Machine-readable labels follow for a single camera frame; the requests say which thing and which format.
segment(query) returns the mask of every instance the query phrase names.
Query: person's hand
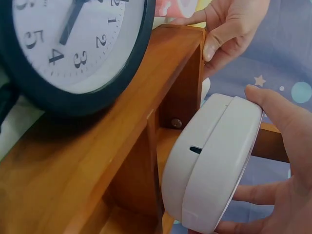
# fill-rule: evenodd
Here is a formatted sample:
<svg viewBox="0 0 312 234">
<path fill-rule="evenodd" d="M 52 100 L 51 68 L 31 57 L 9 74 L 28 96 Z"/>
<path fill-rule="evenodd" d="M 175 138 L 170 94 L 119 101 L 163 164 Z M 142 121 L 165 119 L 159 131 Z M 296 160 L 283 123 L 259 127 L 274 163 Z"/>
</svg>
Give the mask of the person's hand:
<svg viewBox="0 0 312 234">
<path fill-rule="evenodd" d="M 220 222 L 218 234 L 312 233 L 312 114 L 280 94 L 247 86 L 246 97 L 261 106 L 280 130 L 293 176 L 258 186 L 239 186 L 233 200 L 274 205 L 272 214 L 251 223 Z"/>
<path fill-rule="evenodd" d="M 270 0 L 212 0 L 191 18 L 175 19 L 172 24 L 207 23 L 203 57 L 207 62 L 205 76 L 209 77 L 247 49 L 269 3 Z"/>
</svg>

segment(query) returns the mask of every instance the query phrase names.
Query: white device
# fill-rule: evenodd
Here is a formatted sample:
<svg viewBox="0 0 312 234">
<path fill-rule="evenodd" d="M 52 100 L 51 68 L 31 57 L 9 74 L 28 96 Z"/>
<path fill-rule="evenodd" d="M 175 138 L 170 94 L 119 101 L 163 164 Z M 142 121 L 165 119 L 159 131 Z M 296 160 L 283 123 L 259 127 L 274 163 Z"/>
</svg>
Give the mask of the white device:
<svg viewBox="0 0 312 234">
<path fill-rule="evenodd" d="M 214 231 L 245 170 L 262 113 L 240 97 L 213 94 L 182 131 L 161 189 L 165 210 L 184 227 Z"/>
</svg>

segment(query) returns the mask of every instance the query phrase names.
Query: clock face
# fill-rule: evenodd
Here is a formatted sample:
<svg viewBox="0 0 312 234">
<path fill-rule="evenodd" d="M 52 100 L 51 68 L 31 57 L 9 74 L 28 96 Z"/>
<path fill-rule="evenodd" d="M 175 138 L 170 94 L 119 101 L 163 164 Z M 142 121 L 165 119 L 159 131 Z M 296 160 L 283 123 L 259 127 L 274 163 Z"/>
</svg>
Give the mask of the clock face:
<svg viewBox="0 0 312 234">
<path fill-rule="evenodd" d="M 33 69 L 82 94 L 112 81 L 137 39 L 144 0 L 13 0 L 19 45 Z"/>
</svg>

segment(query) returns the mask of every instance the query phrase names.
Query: star pattern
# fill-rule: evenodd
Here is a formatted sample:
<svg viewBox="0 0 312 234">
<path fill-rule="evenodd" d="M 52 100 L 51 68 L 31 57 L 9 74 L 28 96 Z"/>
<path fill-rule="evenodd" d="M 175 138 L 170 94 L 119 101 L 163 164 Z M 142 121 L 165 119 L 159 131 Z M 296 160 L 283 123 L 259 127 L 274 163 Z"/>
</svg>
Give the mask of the star pattern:
<svg viewBox="0 0 312 234">
<path fill-rule="evenodd" d="M 267 81 L 263 78 L 262 75 L 259 76 L 259 77 L 255 77 L 254 79 L 255 79 L 255 85 L 259 85 L 259 86 L 261 86 L 261 87 L 263 87 L 263 84 L 264 84 L 265 82 L 267 82 Z"/>
</svg>

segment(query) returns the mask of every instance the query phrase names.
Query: screw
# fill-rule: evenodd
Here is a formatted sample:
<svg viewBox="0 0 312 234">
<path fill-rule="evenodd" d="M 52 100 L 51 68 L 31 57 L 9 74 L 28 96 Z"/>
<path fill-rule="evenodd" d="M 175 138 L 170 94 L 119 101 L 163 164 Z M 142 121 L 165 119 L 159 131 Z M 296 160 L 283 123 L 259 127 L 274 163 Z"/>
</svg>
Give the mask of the screw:
<svg viewBox="0 0 312 234">
<path fill-rule="evenodd" d="M 180 119 L 178 119 L 178 118 L 173 118 L 171 120 L 171 125 L 174 128 L 180 129 L 182 127 L 182 121 Z"/>
</svg>

